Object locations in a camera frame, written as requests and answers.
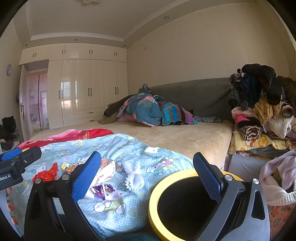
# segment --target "beige bed sheet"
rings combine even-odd
[[[216,165],[219,168],[224,165],[233,131],[233,125],[230,122],[200,122],[198,125],[148,127],[142,123],[117,121],[106,125],[87,123],[49,129],[36,134],[32,139],[44,139],[68,129],[85,130],[96,128],[127,134],[149,146],[169,149],[191,159],[196,152],[201,152],[210,164]]]

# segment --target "light blue blanket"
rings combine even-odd
[[[57,162],[58,176],[62,175],[61,165],[86,160],[93,151],[103,158],[116,161],[117,172],[105,184],[111,184],[115,191],[105,201],[95,197],[93,200],[79,200],[78,204],[88,221],[105,237],[119,232],[135,231],[147,224],[148,202],[153,188],[166,176],[184,169],[193,168],[192,160],[179,153],[161,148],[149,147],[137,139],[125,134],[113,134],[94,139],[83,139],[63,143],[49,144],[41,148],[41,158],[26,168],[24,181],[12,188],[12,199],[16,211],[12,213],[20,225],[18,230],[24,233],[24,219],[27,201],[32,188],[32,178],[42,170],[49,170]],[[128,191],[125,186],[125,173],[122,164],[125,161],[139,161],[144,187],[139,191]],[[55,200],[58,213],[63,211],[59,201]]]

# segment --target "ceiling lamp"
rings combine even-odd
[[[83,0],[85,3],[91,3],[92,1],[94,2],[101,2],[103,0]]]

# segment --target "yellow ring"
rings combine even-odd
[[[222,171],[223,175],[230,174],[233,176],[235,180],[242,181],[239,177],[229,173]],[[172,175],[167,176],[161,182],[159,182],[156,187],[153,189],[148,206],[148,217],[150,224],[154,230],[154,232],[163,240],[163,241],[185,241],[183,239],[178,238],[177,236],[173,235],[170,231],[166,229],[166,227],[161,222],[158,212],[157,212],[157,205],[161,194],[173,183],[182,180],[188,177],[196,177],[198,174],[196,173],[195,169],[188,169],[176,172]]]

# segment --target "gray headboard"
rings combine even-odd
[[[219,116],[233,122],[227,96],[231,89],[228,78],[190,80],[150,87],[153,95],[194,110],[195,116]]]

